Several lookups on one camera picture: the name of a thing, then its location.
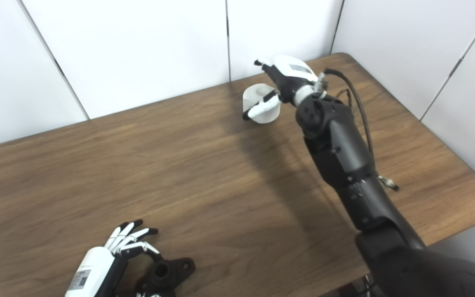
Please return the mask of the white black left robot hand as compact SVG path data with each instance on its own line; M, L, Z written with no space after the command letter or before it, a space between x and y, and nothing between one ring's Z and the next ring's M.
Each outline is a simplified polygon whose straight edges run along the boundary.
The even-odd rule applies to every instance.
M158 233L157 228L135 229L142 219L123 222L114 229L103 246L88 250L65 293L66 297L174 297L175 289L191 274L191 263L184 259L168 261L153 245L141 241ZM131 258L141 254L153 260L134 291L120 294L121 282Z

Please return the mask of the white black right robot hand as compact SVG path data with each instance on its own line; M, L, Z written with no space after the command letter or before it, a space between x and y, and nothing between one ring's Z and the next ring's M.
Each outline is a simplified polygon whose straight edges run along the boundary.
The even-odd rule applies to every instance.
M257 103L243 111L243 120L252 120L281 104L298 107L305 99L324 99L327 92L322 82L302 60L291 56L276 56L272 62L256 59L253 64L260 66L275 84L275 88L263 95Z

